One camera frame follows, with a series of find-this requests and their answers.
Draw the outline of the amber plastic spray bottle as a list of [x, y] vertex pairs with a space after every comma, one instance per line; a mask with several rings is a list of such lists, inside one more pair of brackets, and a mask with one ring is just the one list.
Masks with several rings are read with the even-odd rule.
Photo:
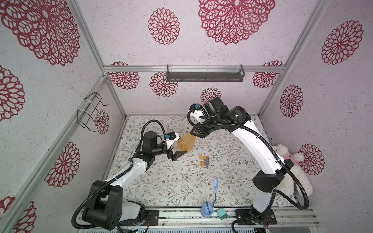
[[189, 153], [193, 150], [195, 142], [196, 136], [193, 136], [191, 133], [187, 133], [179, 138], [177, 142], [177, 149], [180, 151], [187, 151], [187, 153]]

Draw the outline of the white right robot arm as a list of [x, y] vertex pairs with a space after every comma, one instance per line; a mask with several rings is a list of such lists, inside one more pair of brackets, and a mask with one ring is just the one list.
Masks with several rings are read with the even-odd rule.
[[259, 215], [272, 205], [274, 188], [282, 182], [294, 164], [274, 151], [259, 133], [245, 109], [240, 106], [228, 109], [227, 105], [216, 97], [204, 105], [191, 105], [187, 119], [193, 126], [193, 136], [205, 138], [214, 131], [225, 129], [245, 145], [261, 168], [253, 178], [256, 192], [252, 211]]

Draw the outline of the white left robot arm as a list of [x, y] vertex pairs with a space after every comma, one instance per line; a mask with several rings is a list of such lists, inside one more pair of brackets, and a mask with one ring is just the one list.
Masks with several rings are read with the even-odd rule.
[[129, 158], [129, 164], [124, 169], [111, 179], [92, 184], [87, 199], [73, 214], [71, 223], [74, 228], [101, 227], [113, 230], [128, 220], [134, 223], [142, 223], [145, 220], [144, 205], [133, 201], [124, 203], [124, 190], [151, 167], [157, 155], [166, 154], [169, 159], [176, 161], [187, 153], [185, 150], [172, 149], [172, 145], [180, 138], [178, 133], [165, 134], [161, 143], [157, 142], [158, 138], [157, 133], [146, 132], [141, 137], [139, 148]]

